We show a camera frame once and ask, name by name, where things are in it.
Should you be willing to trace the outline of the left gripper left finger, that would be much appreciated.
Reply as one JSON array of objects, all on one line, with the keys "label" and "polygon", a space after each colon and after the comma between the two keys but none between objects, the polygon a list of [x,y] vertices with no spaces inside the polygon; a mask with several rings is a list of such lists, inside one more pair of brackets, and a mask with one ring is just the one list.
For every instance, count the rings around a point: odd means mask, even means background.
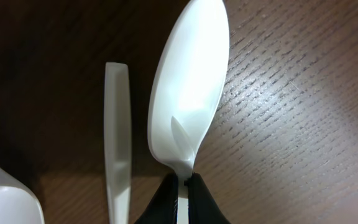
[{"label": "left gripper left finger", "polygon": [[135,224],[176,224],[178,210],[178,177],[167,174],[147,208]]}]

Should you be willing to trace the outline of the white spoon bowl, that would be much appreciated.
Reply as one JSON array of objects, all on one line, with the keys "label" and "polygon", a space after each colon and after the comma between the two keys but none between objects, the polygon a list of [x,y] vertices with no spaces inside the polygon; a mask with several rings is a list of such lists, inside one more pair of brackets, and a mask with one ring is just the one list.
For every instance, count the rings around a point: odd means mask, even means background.
[{"label": "white spoon bowl", "polygon": [[190,0],[161,54],[148,113],[148,145],[178,177],[174,223],[189,223],[185,180],[216,113],[227,74],[229,23],[222,0]]}]

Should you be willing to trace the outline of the white spoon bowl down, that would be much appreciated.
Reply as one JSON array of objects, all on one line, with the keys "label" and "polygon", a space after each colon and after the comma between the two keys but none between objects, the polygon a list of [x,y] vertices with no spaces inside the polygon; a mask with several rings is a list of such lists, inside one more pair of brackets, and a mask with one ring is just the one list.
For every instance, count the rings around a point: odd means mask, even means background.
[{"label": "white spoon bowl down", "polygon": [[109,222],[129,223],[132,167],[129,69],[108,62],[104,80],[104,160]]}]

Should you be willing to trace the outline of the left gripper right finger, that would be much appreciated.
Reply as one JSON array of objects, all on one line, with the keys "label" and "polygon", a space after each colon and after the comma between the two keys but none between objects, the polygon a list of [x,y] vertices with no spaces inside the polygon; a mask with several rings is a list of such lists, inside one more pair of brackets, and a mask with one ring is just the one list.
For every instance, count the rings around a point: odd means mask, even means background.
[{"label": "left gripper right finger", "polygon": [[217,206],[200,174],[187,180],[189,224],[230,224]]}]

